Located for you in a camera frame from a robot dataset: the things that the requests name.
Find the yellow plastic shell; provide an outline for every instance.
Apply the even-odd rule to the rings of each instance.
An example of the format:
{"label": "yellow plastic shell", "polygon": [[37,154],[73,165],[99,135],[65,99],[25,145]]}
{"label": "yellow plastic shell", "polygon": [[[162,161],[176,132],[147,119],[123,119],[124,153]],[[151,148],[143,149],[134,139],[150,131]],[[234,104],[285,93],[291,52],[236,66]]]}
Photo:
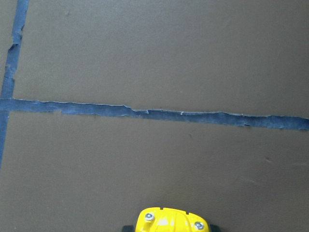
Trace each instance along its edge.
{"label": "yellow plastic shell", "polygon": [[[154,219],[146,220],[146,214],[153,214]],[[203,229],[195,226],[196,222],[204,225]],[[172,208],[152,207],[141,211],[135,232],[210,232],[207,222],[200,216]]]}

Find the floor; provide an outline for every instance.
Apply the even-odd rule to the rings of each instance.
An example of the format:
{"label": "floor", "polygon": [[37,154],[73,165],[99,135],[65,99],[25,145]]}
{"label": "floor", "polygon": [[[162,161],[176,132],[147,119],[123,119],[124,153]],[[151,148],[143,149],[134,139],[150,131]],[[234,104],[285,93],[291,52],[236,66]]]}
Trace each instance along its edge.
{"label": "floor", "polygon": [[307,1],[0,4],[2,231],[307,231]]}

